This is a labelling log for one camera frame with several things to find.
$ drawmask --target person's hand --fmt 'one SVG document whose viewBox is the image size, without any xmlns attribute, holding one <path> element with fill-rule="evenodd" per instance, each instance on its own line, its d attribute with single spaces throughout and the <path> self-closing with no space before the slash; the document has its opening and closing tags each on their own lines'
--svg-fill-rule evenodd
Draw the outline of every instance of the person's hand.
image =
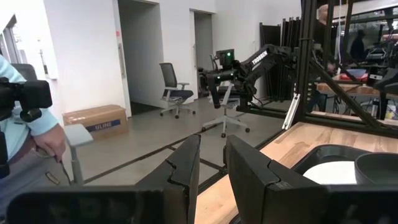
<svg viewBox="0 0 398 224">
<path fill-rule="evenodd" d="M 36 144 L 46 151 L 49 156 L 54 156 L 57 162 L 62 160 L 62 155 L 66 150 L 65 133 L 62 127 L 57 124 L 44 134 L 33 137 Z"/>
</svg>

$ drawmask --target mesh office chair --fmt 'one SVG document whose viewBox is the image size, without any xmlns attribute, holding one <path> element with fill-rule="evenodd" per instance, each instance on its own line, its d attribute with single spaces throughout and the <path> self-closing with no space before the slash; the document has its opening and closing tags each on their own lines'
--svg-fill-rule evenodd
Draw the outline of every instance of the mesh office chair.
<svg viewBox="0 0 398 224">
<path fill-rule="evenodd" d="M 163 113 L 166 111 L 172 111 L 174 109 L 177 110 L 175 114 L 175 118 L 179 119 L 180 109 L 185 109 L 192 111 L 193 114 L 196 113 L 193 109 L 191 109 L 187 105 L 183 105 L 183 103 L 193 96 L 193 92 L 191 90 L 185 90 L 185 86 L 189 85 L 189 83 L 177 83 L 177 79 L 175 77 L 175 72 L 173 65 L 171 63 L 160 63 L 160 68 L 162 69 L 165 90 L 163 93 L 162 100 L 166 101 L 168 107 L 160 112 L 160 115 L 163 116 Z M 181 85 L 182 89 L 179 90 L 177 85 Z"/>
<path fill-rule="evenodd" d="M 11 64 L 25 79 L 26 81 L 35 81 L 37 80 L 35 68 L 29 64 Z"/>
<path fill-rule="evenodd" d="M 220 86 L 218 88 L 218 96 L 221 101 L 221 106 L 224 109 L 224 115 L 222 117 L 214 119 L 213 121 L 209 121 L 203 124 L 202 131 L 206 131 L 207 126 L 211 126 L 214 124 L 223 124 L 223 133 L 221 134 L 221 137 L 225 138 L 226 124 L 231 123 L 244 127 L 245 132 L 249 133 L 250 129 L 248 128 L 247 124 L 242 123 L 238 118 L 228 116 L 226 113 L 227 110 L 233 110 L 236 106 L 239 105 L 240 95 L 239 92 L 237 92 L 233 88 L 233 84 L 230 83 L 229 86 Z"/>
</svg>

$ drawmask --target office chair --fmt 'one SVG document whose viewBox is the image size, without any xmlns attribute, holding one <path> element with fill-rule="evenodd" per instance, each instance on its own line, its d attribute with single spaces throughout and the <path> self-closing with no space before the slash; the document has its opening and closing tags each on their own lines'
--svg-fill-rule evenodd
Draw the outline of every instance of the office chair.
<svg viewBox="0 0 398 224">
<path fill-rule="evenodd" d="M 185 86 L 189 85 L 189 83 L 177 83 L 173 64 L 160 63 L 160 68 L 162 69 L 165 84 L 165 90 L 161 100 L 166 101 L 168 104 L 168 107 L 162 110 L 160 115 L 163 116 L 164 112 L 172 111 L 174 109 L 177 110 L 175 119 L 179 119 L 180 109 L 189 110 L 192 111 L 192 114 L 196 114 L 196 111 L 191 109 L 189 106 L 183 105 L 188 98 L 193 96 L 193 92 L 191 90 L 185 90 Z M 177 88 L 177 85 L 182 86 L 181 90 Z"/>
<path fill-rule="evenodd" d="M 227 115 L 227 110 L 233 110 L 236 106 L 239 105 L 240 96 L 238 95 L 238 92 L 233 88 L 233 84 L 229 83 L 229 86 L 220 86 L 218 88 L 218 95 L 220 96 L 220 99 L 223 99 L 221 102 L 221 106 L 224 109 L 224 115 L 222 117 L 214 119 L 213 121 L 209 121 L 203 124 L 202 131 L 206 131 L 206 126 L 222 123 L 223 133 L 221 134 L 221 137 L 225 138 L 226 124 L 231 123 L 245 127 L 245 132 L 249 133 L 250 129 L 248 128 L 247 124 L 242 123 L 238 118 Z"/>
<path fill-rule="evenodd" d="M 11 65 L 26 79 L 26 81 L 37 80 L 35 68 L 32 65 L 19 63 L 12 63 Z"/>
<path fill-rule="evenodd" d="M 27 81 L 37 80 L 35 68 L 29 64 L 11 64 Z M 76 148 L 84 146 L 93 142 L 93 137 L 87 131 L 82 124 L 72 124 L 64 127 L 65 137 L 67 144 L 70 148 L 72 155 L 72 173 L 73 173 L 73 185 L 84 185 L 83 175 L 81 174 L 80 162 L 77 157 Z"/>
</svg>

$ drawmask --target chair base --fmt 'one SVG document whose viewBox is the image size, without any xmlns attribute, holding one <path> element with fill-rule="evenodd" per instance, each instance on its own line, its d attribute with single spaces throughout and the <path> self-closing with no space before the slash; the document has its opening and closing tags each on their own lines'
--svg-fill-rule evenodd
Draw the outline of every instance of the chair base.
<svg viewBox="0 0 398 224">
<path fill-rule="evenodd" d="M 191 107 L 187 106 L 187 105 L 172 105 L 172 106 L 168 106 L 166 109 L 162 110 L 160 112 L 160 115 L 163 116 L 164 112 L 167 111 L 172 111 L 172 110 L 176 110 L 175 112 L 175 118 L 179 119 L 180 117 L 180 110 L 188 110 L 188 111 L 192 111 L 193 114 L 196 114 L 196 111 L 193 110 Z"/>
<path fill-rule="evenodd" d="M 214 119 L 213 121 L 209 121 L 209 122 L 203 124 L 203 129 L 205 129 L 207 126 L 211 126 L 211 125 L 215 125 L 215 124 L 223 124 L 223 133 L 221 134 L 221 137 L 225 138 L 226 137 L 225 130 L 226 130 L 227 123 L 236 124 L 238 126 L 244 127 L 244 128 L 246 128 L 245 132 L 247 132 L 247 133 L 250 132 L 250 129 L 248 128 L 247 124 L 240 122 L 240 120 L 238 118 L 232 118 L 227 115 L 224 115 L 222 117 Z"/>
</svg>

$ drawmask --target uline logo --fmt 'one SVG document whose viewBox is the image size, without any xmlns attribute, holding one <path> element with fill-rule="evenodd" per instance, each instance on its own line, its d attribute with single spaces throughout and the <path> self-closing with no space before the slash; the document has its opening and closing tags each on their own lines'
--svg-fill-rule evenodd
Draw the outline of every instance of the uline logo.
<svg viewBox="0 0 398 224">
<path fill-rule="evenodd" d="M 256 65 L 267 55 L 268 55 L 268 52 L 265 51 L 265 52 L 261 53 L 258 57 L 256 57 L 253 61 L 251 61 L 251 63 L 253 63 L 253 65 Z"/>
<path fill-rule="evenodd" d="M 86 129 L 89 132 L 100 131 L 100 130 L 104 130 L 104 129 L 115 127 L 115 126 L 120 125 L 120 124 L 121 124 L 120 120 L 117 119 L 117 120 L 114 120 L 114 121 L 108 121 L 108 122 L 105 122 L 105 123 L 88 126 L 88 127 L 86 127 Z"/>
<path fill-rule="evenodd" d="M 112 127 L 112 123 L 111 122 L 107 122 L 107 123 L 103 123 L 103 124 L 97 124 L 95 126 L 96 130 L 101 130 L 101 129 L 105 129 L 105 128 L 110 128 Z"/>
</svg>

